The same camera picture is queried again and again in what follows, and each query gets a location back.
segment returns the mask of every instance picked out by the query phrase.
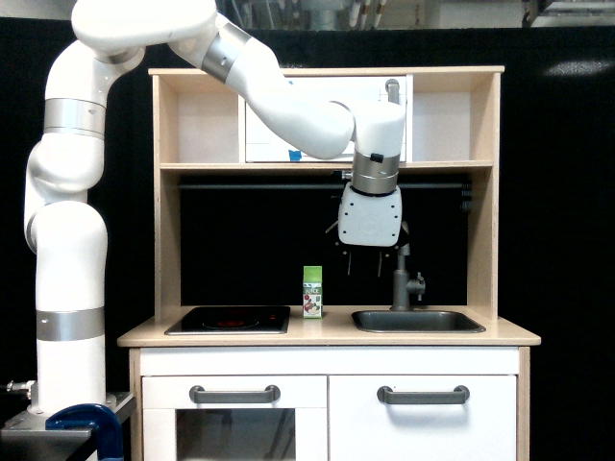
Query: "silver joint ring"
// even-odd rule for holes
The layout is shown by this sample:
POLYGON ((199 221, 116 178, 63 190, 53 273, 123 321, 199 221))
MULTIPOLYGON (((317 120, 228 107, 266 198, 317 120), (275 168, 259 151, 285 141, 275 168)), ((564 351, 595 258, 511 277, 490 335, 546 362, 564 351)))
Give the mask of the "silver joint ring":
POLYGON ((45 101, 44 133, 72 133, 105 139, 107 110, 89 101, 48 99, 45 101))
POLYGON ((227 23, 213 39, 203 58, 201 69, 222 83, 227 81, 234 61, 252 38, 233 23, 227 23))
POLYGON ((46 312, 37 310, 37 339, 79 341, 105 334, 105 308, 46 312))
POLYGON ((355 152, 352 186, 366 195, 388 195, 395 191, 400 166, 400 154, 384 157, 380 154, 366 156, 355 152))

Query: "gray handle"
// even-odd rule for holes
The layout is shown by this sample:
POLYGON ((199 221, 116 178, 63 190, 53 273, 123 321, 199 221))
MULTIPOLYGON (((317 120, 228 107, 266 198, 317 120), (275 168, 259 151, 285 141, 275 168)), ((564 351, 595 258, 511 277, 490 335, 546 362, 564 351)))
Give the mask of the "gray handle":
POLYGON ((400 104, 400 83, 395 79, 390 79, 384 84, 384 89, 388 93, 388 102, 400 104))
POLYGON ((195 403, 271 403, 280 398, 278 386, 267 386, 264 391, 206 391, 201 386, 190 389, 190 399, 195 403))
POLYGON ((376 394, 378 400, 389 405, 462 405, 470 399, 470 390, 457 386, 453 392, 393 392, 383 386, 376 394))

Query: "black induction hob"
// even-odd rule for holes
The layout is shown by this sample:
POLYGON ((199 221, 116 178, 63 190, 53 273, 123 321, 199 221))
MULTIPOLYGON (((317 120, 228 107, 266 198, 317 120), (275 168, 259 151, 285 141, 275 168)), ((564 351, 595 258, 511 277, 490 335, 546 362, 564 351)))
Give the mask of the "black induction hob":
POLYGON ((195 307, 164 334, 286 333, 287 305, 195 307))

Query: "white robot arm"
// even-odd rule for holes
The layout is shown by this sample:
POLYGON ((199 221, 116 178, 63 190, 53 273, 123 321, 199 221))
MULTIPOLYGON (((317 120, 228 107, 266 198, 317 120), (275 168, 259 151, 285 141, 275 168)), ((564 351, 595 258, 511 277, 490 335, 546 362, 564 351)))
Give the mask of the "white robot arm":
POLYGON ((289 85, 273 52, 217 13, 213 0, 79 0, 78 41, 56 60, 45 93, 44 134, 26 174, 24 232, 37 253, 38 400, 31 411, 102 403, 107 231, 86 204, 101 178, 107 95, 144 48, 175 53, 240 94, 274 133, 315 158, 353 140, 352 184, 340 239, 391 246, 401 225, 396 186, 404 111, 389 103, 315 102, 289 85))

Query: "sink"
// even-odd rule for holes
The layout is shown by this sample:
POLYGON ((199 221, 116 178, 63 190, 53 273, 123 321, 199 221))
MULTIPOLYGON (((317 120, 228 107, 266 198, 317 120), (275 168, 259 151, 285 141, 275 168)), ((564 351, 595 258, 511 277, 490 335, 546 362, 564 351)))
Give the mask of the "sink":
POLYGON ((373 333, 480 333, 485 327, 459 312, 443 310, 362 310, 353 313, 355 326, 373 333))

